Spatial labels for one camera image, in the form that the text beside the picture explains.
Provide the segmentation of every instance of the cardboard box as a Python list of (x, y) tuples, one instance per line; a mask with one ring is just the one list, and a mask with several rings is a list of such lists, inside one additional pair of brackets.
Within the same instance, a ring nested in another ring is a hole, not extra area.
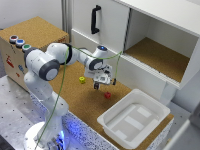
[(27, 90), (27, 87), (24, 83), (24, 75), (28, 69), (25, 67), (22, 50), (9, 43), (9, 38), (12, 35), (17, 35), (20, 39), (25, 40), (26, 44), (37, 47), (44, 52), (48, 45), (53, 42), (69, 42), (69, 35), (66, 32), (40, 17), (32, 18), (0, 31), (0, 50), (5, 71), (25, 90)]

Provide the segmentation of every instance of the cabinet handle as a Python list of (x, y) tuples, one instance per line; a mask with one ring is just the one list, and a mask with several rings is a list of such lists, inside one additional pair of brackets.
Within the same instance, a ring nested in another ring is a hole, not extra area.
[(92, 10), (92, 21), (91, 21), (91, 31), (92, 31), (92, 34), (96, 34), (98, 33), (100, 30), (98, 28), (96, 28), (96, 12), (98, 10), (101, 10), (101, 7), (96, 5), (96, 8), (94, 8)]

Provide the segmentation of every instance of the white cabinet door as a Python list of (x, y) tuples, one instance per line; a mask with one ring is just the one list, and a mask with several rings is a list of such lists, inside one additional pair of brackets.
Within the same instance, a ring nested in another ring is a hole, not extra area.
[[(101, 10), (96, 12), (96, 28), (100, 31), (91, 33), (92, 10), (96, 5)], [(120, 52), (124, 49), (129, 8), (112, 0), (74, 0), (73, 29), (98, 44)]]

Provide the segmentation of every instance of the white tray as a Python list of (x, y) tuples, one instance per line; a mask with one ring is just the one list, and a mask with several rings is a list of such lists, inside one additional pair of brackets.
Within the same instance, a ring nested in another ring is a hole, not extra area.
[(97, 120), (122, 147), (135, 149), (169, 113), (169, 108), (134, 89)]

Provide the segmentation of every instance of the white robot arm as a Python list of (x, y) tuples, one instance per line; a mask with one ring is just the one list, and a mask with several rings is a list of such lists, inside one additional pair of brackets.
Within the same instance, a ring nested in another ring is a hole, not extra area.
[[(73, 48), (69, 44), (61, 43), (50, 44), (45, 53), (34, 47), (23, 51), (25, 64), (28, 68), (28, 73), (24, 77), (25, 84), (29, 91), (35, 95), (48, 110), (45, 114), (45, 124), (34, 138), (35, 143), (37, 143), (45, 126), (47, 126), (39, 141), (39, 147), (42, 150), (49, 150), (52, 145), (55, 145), (52, 142), (56, 141), (55, 139), (58, 138), (57, 136), (60, 135), (60, 132), (63, 130), (61, 117), (68, 112), (68, 104), (60, 97), (54, 114), (47, 125), (47, 120), (49, 120), (53, 112), (54, 104), (58, 97), (48, 81), (53, 80), (57, 76), (60, 65), (65, 64), (65, 61), (67, 65), (79, 61), (85, 66), (84, 75), (93, 78), (95, 89), (99, 89), (100, 84), (111, 84), (112, 66), (107, 64), (106, 59), (97, 59), (97, 57), (107, 57), (107, 48), (98, 46), (93, 54), (86, 49), (81, 49), (81, 51)], [(64, 140), (62, 149), (66, 149)]]

